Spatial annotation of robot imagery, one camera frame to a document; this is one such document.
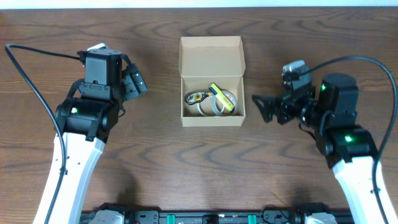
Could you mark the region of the cardboard box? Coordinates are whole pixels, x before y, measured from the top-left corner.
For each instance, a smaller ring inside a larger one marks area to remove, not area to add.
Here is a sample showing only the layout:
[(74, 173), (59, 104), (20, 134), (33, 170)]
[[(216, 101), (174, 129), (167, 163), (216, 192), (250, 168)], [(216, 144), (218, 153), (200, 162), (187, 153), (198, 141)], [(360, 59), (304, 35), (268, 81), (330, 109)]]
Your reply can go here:
[[(181, 81), (181, 121), (184, 127), (241, 126), (246, 118), (244, 79), (246, 69), (240, 36), (182, 37), (180, 39), (179, 72)], [(197, 103), (188, 105), (185, 95), (193, 91), (218, 88), (230, 91), (238, 100), (235, 116), (215, 116), (212, 98), (200, 104), (208, 116), (202, 116)]]

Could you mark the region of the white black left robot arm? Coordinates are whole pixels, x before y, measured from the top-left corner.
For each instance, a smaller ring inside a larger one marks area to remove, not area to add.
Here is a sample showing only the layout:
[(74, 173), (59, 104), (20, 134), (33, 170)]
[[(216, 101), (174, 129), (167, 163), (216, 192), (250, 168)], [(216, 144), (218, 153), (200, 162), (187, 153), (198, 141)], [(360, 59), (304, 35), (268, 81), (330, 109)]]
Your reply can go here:
[(55, 137), (49, 176), (34, 223), (78, 223), (95, 165), (110, 130), (125, 114), (124, 102), (147, 86), (136, 64), (118, 50), (98, 44), (80, 51), (85, 77), (57, 106), (62, 134)]

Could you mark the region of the white tape roll purple print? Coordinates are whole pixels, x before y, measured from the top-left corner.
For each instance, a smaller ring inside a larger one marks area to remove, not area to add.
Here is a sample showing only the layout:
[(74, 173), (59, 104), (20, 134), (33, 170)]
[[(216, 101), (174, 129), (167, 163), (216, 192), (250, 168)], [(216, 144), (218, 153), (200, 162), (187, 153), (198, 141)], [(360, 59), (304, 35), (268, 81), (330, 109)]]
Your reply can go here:
[[(223, 111), (225, 109), (225, 106), (222, 107), (222, 109), (220, 110), (217, 106), (217, 98), (214, 96), (214, 94), (212, 94), (211, 92), (208, 92), (204, 95), (204, 98), (212, 98), (212, 103), (211, 103), (211, 108), (215, 114), (215, 116), (223, 116)], [(202, 116), (208, 116), (201, 108), (201, 104), (197, 103), (197, 109), (198, 112), (202, 115)]]

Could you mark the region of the clear brown packing tape roll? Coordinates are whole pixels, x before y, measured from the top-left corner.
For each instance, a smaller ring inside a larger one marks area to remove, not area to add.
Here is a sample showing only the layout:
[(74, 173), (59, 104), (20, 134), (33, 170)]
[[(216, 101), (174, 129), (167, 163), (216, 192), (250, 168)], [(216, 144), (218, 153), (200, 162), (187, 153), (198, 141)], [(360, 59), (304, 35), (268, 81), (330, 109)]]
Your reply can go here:
[(222, 90), (221, 92), (234, 105), (234, 111), (233, 112), (228, 112), (228, 111), (224, 112), (224, 110), (226, 110), (226, 108), (223, 105), (222, 105), (222, 109), (219, 109), (218, 104), (217, 104), (218, 99), (215, 96), (213, 96), (212, 97), (212, 105), (211, 105), (213, 112), (217, 116), (235, 116), (236, 113), (238, 112), (237, 98), (230, 91)]

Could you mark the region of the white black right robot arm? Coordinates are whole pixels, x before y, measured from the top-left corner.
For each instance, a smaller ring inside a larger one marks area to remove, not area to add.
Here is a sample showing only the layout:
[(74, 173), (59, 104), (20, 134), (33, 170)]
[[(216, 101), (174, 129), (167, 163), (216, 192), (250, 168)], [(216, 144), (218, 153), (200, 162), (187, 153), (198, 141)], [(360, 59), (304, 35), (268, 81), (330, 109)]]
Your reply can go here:
[(318, 98), (311, 79), (299, 80), (279, 96), (253, 95), (265, 122), (279, 124), (298, 119), (312, 128), (317, 148), (343, 189), (355, 223), (397, 223), (381, 168), (373, 165), (378, 154), (371, 133), (356, 124), (358, 87), (354, 77), (331, 73), (324, 76)]

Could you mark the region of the black yellow correction tape dispenser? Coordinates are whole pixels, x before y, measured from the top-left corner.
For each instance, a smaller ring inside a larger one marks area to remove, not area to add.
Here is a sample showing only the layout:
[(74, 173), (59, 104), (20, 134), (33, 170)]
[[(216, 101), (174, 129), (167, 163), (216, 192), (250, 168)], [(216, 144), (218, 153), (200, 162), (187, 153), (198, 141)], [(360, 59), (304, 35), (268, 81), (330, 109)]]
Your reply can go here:
[(196, 103), (201, 103), (209, 96), (213, 96), (212, 92), (210, 91), (193, 91), (185, 95), (185, 102), (188, 105), (194, 105)]

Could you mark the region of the yellow highlighter marker black cap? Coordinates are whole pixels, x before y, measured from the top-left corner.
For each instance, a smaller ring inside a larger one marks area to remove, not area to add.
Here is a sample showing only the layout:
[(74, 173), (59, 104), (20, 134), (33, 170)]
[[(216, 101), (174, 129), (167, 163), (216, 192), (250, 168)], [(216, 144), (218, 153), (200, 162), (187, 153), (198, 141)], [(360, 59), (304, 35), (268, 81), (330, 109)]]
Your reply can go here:
[(230, 100), (223, 94), (223, 92), (218, 88), (215, 83), (212, 83), (209, 86), (209, 90), (229, 112), (234, 111), (235, 107), (232, 102), (230, 102)]

